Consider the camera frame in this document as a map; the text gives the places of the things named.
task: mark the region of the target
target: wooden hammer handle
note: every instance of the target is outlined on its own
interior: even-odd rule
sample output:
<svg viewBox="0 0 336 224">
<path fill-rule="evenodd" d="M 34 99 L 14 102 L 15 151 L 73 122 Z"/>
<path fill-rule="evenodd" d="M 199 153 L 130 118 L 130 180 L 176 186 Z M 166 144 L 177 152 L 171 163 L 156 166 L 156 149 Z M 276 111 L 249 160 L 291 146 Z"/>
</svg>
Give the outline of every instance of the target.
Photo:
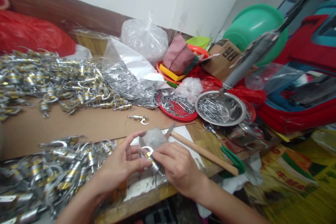
<svg viewBox="0 0 336 224">
<path fill-rule="evenodd" d="M 239 173 L 238 173 L 238 169 L 236 167 L 224 162 L 223 160 L 219 159 L 218 157 L 216 157 L 211 152 L 207 151 L 206 149 L 203 149 L 201 146 L 198 146 L 198 145 L 194 144 L 193 142 L 189 141 L 188 139 L 186 139 L 185 137 L 181 136 L 179 133 L 176 133 L 174 131 L 171 132 L 171 136 L 174 137 L 176 140 L 179 140 L 181 143 L 184 143 L 185 145 L 187 145 L 188 147 L 190 147 L 191 149 L 193 149 L 197 153 L 206 157 L 211 162 L 213 162 L 213 163 L 219 165 L 220 167 L 222 167 L 223 169 L 227 170 L 231 174 L 233 174 L 235 176 L 238 176 Z"/>
</svg>

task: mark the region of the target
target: white plastic bag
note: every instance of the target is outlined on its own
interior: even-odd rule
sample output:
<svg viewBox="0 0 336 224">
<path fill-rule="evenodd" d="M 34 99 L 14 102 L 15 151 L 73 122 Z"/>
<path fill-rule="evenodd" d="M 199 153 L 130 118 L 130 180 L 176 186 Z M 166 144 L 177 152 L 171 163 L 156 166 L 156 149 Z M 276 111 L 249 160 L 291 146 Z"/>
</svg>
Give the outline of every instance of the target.
<svg viewBox="0 0 336 224">
<path fill-rule="evenodd" d="M 188 77 L 175 89 L 177 96 L 187 98 L 190 104 L 195 104 L 197 97 L 203 92 L 199 78 Z"/>
<path fill-rule="evenodd" d="M 130 19 L 122 24 L 120 41 L 140 53 L 153 66 L 163 60 L 168 50 L 167 33 L 152 23 L 152 15 L 148 20 Z"/>
</svg>

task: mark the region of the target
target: green plastic bowl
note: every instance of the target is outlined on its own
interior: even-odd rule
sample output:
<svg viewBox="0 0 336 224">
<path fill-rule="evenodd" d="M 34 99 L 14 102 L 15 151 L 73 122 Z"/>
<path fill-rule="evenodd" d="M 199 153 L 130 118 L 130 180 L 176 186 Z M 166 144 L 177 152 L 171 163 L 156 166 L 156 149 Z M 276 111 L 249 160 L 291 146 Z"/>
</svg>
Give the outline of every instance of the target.
<svg viewBox="0 0 336 224">
<path fill-rule="evenodd" d="M 264 4 L 251 5 L 235 17 L 223 35 L 223 39 L 229 39 L 241 51 L 245 51 L 247 46 L 258 36 L 278 28 L 283 22 L 283 15 L 274 7 Z M 272 50 L 256 65 L 258 67 L 266 65 L 278 57 L 285 47 L 287 37 L 288 30 L 285 29 Z"/>
<path fill-rule="evenodd" d="M 196 36 L 196 37 L 192 37 L 188 39 L 186 43 L 205 49 L 206 46 L 209 44 L 210 40 L 211 38 L 208 38 L 208 37 Z"/>
</svg>

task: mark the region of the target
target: cardboard box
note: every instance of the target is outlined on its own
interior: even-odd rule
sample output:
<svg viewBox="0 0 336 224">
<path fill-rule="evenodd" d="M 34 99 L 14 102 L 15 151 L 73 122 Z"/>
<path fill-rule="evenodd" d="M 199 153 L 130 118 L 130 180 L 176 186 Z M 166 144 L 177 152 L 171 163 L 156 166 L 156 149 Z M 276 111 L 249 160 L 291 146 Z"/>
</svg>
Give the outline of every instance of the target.
<svg viewBox="0 0 336 224">
<path fill-rule="evenodd" d="M 205 61 L 202 67 L 207 73 L 223 82 L 235 69 L 235 67 L 229 67 L 236 62 L 242 52 L 234 44 L 232 44 L 230 40 L 222 39 L 211 48 L 209 56 L 213 56 L 214 54 L 220 55 Z M 245 76 L 257 69 L 257 66 L 252 66 Z"/>
</svg>

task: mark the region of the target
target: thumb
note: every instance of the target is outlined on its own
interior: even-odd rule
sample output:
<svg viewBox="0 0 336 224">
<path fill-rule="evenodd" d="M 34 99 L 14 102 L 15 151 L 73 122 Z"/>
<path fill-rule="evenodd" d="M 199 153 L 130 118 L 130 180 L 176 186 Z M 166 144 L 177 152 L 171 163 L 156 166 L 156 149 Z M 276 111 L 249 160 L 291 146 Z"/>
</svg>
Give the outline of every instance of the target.
<svg viewBox="0 0 336 224">
<path fill-rule="evenodd" d="M 148 158 L 138 158 L 133 161 L 128 162 L 128 169 L 130 173 L 134 173 L 136 171 L 142 170 L 152 164 L 152 160 Z"/>
</svg>

